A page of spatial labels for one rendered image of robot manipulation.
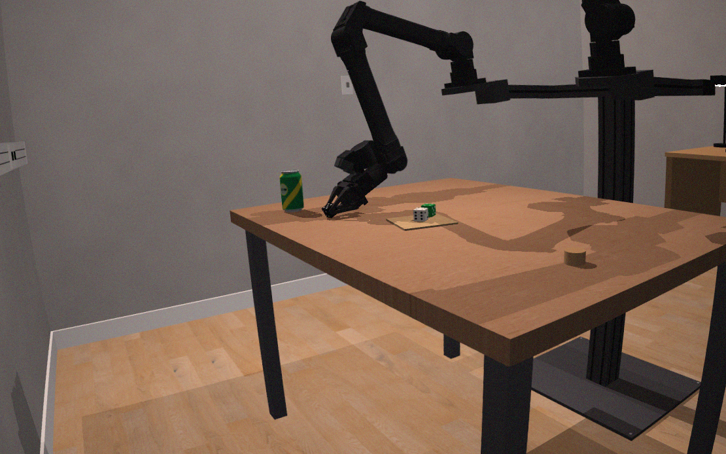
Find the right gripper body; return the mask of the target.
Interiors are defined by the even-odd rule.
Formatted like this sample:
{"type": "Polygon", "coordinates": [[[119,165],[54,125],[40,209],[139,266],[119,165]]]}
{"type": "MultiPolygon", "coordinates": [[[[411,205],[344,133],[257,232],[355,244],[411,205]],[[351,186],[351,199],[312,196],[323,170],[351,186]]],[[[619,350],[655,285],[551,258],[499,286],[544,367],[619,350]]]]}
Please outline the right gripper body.
{"type": "Polygon", "coordinates": [[[373,186],[373,182],[363,190],[359,187],[357,183],[346,183],[345,181],[340,181],[337,186],[341,189],[341,191],[343,190],[343,188],[349,188],[358,207],[360,207],[362,204],[366,205],[368,203],[366,197],[364,196],[366,196],[366,194],[370,193],[373,188],[375,188],[375,186],[373,186]]]}

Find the brown cylinder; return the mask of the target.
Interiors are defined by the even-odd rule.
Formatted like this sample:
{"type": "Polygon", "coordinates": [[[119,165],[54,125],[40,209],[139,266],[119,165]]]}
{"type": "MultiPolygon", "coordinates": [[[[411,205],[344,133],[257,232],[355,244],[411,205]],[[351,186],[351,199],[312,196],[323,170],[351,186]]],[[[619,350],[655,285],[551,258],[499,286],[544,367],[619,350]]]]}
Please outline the brown cylinder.
{"type": "Polygon", "coordinates": [[[586,250],[582,247],[566,247],[564,250],[564,264],[566,266],[584,266],[586,250]]]}

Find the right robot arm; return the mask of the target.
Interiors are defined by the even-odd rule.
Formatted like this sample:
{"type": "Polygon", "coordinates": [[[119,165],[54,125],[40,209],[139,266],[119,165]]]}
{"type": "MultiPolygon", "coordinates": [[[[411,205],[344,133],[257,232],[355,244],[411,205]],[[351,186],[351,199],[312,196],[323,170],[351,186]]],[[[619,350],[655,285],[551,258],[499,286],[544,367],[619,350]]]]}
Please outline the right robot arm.
{"type": "Polygon", "coordinates": [[[350,151],[343,151],[334,166],[350,174],[343,181],[357,183],[362,190],[372,182],[375,187],[383,183],[387,179],[387,173],[395,174],[407,167],[404,146],[400,146],[391,126],[383,98],[378,92],[368,64],[366,50],[363,50],[367,48],[363,29],[426,46],[430,50],[436,50],[439,58],[452,60],[452,84],[444,84],[444,89],[486,83],[486,79],[476,78],[477,72],[473,63],[474,43],[467,32],[434,30],[372,9],[366,6],[365,1],[357,1],[346,7],[333,28],[331,42],[337,57],[341,56],[348,70],[373,140],[364,140],[350,151]]]}

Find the green die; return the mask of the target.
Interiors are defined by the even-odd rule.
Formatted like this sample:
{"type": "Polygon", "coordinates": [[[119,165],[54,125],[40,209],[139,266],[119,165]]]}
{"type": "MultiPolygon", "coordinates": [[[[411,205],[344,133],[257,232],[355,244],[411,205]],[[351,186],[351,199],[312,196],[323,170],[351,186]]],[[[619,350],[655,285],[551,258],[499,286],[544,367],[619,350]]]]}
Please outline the green die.
{"type": "Polygon", "coordinates": [[[428,208],[428,217],[433,217],[434,215],[436,215],[436,204],[426,203],[423,204],[421,207],[428,208]]]}

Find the white die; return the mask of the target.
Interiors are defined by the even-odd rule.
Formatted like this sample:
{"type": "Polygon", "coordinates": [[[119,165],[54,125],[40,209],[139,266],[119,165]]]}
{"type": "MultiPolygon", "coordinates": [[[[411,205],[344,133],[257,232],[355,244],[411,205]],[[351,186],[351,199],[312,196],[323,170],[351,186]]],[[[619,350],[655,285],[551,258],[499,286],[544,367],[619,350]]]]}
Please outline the white die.
{"type": "Polygon", "coordinates": [[[419,222],[428,220],[428,208],[418,207],[413,209],[413,220],[419,222]]]}

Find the black die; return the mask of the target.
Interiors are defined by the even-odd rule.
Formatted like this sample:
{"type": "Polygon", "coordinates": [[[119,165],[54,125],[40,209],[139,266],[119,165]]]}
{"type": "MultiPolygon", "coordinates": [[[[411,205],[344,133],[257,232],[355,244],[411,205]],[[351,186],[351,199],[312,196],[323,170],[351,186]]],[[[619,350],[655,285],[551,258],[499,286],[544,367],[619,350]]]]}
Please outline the black die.
{"type": "Polygon", "coordinates": [[[322,212],[324,212],[324,214],[325,214],[325,215],[326,215],[326,217],[328,217],[328,218],[332,218],[332,217],[334,217],[334,216],[335,216],[335,215],[331,215],[331,214],[330,214],[330,212],[329,212],[329,209],[330,209],[330,208],[332,207],[332,205],[333,205],[333,203],[332,203],[332,202],[328,202],[328,204],[327,204],[327,205],[325,205],[325,207],[322,207],[322,212]]]}

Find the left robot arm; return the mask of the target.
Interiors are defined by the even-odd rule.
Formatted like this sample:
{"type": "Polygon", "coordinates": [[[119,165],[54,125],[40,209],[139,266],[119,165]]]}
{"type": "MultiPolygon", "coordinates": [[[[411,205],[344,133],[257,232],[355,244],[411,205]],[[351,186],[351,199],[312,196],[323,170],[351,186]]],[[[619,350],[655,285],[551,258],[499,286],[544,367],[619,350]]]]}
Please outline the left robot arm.
{"type": "Polygon", "coordinates": [[[578,76],[615,77],[636,73],[635,67],[625,67],[624,54],[620,55],[619,41],[616,41],[634,28],[633,10],[619,0],[582,0],[581,6],[591,44],[589,69],[578,71],[578,76]]]}

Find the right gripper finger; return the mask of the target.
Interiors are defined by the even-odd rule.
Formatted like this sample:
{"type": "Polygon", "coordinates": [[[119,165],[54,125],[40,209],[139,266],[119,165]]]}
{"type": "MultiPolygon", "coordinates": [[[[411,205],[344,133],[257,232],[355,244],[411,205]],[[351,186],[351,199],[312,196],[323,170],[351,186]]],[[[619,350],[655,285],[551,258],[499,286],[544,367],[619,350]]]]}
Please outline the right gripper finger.
{"type": "MultiPolygon", "coordinates": [[[[328,202],[333,202],[333,199],[336,196],[338,197],[340,193],[341,193],[341,189],[338,186],[335,186],[333,188],[333,190],[332,190],[332,193],[330,195],[330,198],[328,199],[328,202]]],[[[327,204],[328,204],[328,202],[327,202],[327,204]]],[[[343,198],[342,201],[341,201],[341,205],[338,205],[337,206],[337,209],[342,209],[342,208],[345,208],[345,207],[349,207],[349,204],[348,204],[347,200],[345,198],[343,198]]]]}
{"type": "Polygon", "coordinates": [[[352,211],[353,209],[358,209],[358,208],[359,207],[358,207],[355,199],[353,198],[353,195],[351,194],[349,188],[343,188],[343,190],[341,191],[341,194],[337,197],[336,201],[333,202],[333,205],[329,209],[329,212],[331,215],[335,215],[338,213],[352,211]],[[343,198],[345,198],[347,200],[349,207],[335,210],[335,208],[338,206],[338,204],[342,201],[343,198]]]}

